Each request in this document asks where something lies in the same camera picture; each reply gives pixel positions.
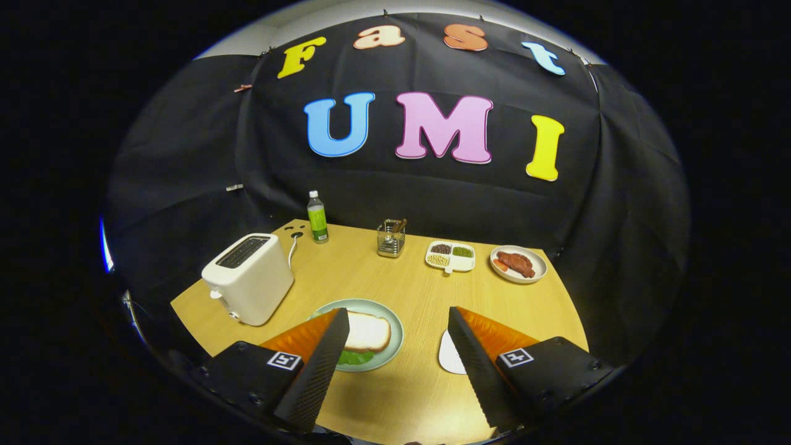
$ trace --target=plate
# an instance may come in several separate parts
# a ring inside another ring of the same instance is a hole
[[[444,253],[432,252],[431,249],[437,244],[449,245],[451,253],[450,254],[444,254]],[[458,255],[453,255],[453,250],[456,247],[463,247],[465,249],[470,250],[472,252],[472,258],[470,258],[470,257],[459,257]],[[440,257],[443,257],[443,258],[447,259],[448,260],[448,265],[443,266],[443,265],[434,264],[434,263],[429,262],[429,257],[432,256],[432,255],[438,255]],[[437,240],[435,242],[431,242],[431,244],[429,244],[429,248],[426,249],[426,264],[428,264],[429,266],[431,266],[433,268],[444,269],[445,273],[448,273],[448,274],[452,273],[453,271],[458,271],[458,272],[471,271],[475,267],[475,249],[473,249],[471,245],[461,244],[461,243],[458,243],[458,242],[439,241],[439,240]]]
[[[494,265],[494,260],[497,260],[497,252],[521,253],[522,255],[525,255],[530,260],[530,262],[533,263],[533,270],[536,271],[536,274],[532,278],[524,278],[522,274],[510,268],[503,272],[499,267]],[[514,283],[520,284],[535,283],[536,281],[541,280],[541,278],[547,274],[548,269],[547,263],[544,262],[542,257],[539,257],[539,255],[534,253],[532,250],[520,247],[518,245],[501,245],[495,250],[492,250],[492,253],[489,255],[489,263],[491,264],[492,269],[494,269],[494,271],[499,276],[505,278],[508,281],[513,281]]]
[[[442,334],[442,340],[440,341],[440,366],[453,374],[467,374],[467,370],[464,369],[464,363],[461,363],[459,352],[456,350],[456,346],[453,344],[453,339],[447,329]]]
[[[378,302],[365,299],[339,300],[320,307],[310,318],[318,317],[337,307],[345,307],[347,310],[371,314],[374,317],[386,319],[390,323],[390,343],[382,352],[375,353],[371,360],[362,365],[337,365],[335,367],[336,370],[346,372],[371,371],[372,369],[384,366],[401,350],[401,345],[403,344],[403,326],[401,326],[401,321],[392,310],[389,310],[385,305],[379,304]]]

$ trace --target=water bottle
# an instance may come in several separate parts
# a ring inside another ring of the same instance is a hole
[[[323,244],[329,241],[327,233],[327,216],[324,215],[324,203],[319,200],[319,193],[311,190],[308,194],[308,218],[310,218],[310,230],[313,232],[313,241]]]

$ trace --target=letter m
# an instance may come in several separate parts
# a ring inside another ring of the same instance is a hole
[[[459,146],[451,152],[457,161],[487,164],[491,154],[486,149],[486,117],[494,107],[489,99],[465,96],[447,118],[428,93],[402,93],[396,100],[403,105],[403,142],[395,149],[399,158],[419,159],[428,150],[420,142],[421,131],[438,158],[445,156],[453,138]]]

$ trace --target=white toaster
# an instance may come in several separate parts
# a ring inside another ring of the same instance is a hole
[[[269,320],[294,282],[280,239],[273,234],[242,237],[207,264],[201,277],[228,315],[253,326]]]

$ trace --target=carrot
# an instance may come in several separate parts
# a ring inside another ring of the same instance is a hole
[[[260,346],[273,351],[287,352],[302,357],[307,363],[316,346],[319,345],[321,337],[327,332],[330,323],[335,319],[338,309],[333,309],[326,314],[321,314],[316,318],[311,318],[300,325],[280,333],[271,339],[264,341]]]
[[[486,355],[494,363],[497,356],[503,352],[513,351],[518,348],[525,348],[539,341],[529,335],[525,335],[495,320],[476,314],[463,307],[456,307],[461,317],[467,322],[475,339],[481,344]]]
[[[500,261],[500,260],[492,260],[492,262],[494,263],[495,266],[497,266],[503,272],[507,272],[508,271],[508,266],[506,266],[502,261]]]

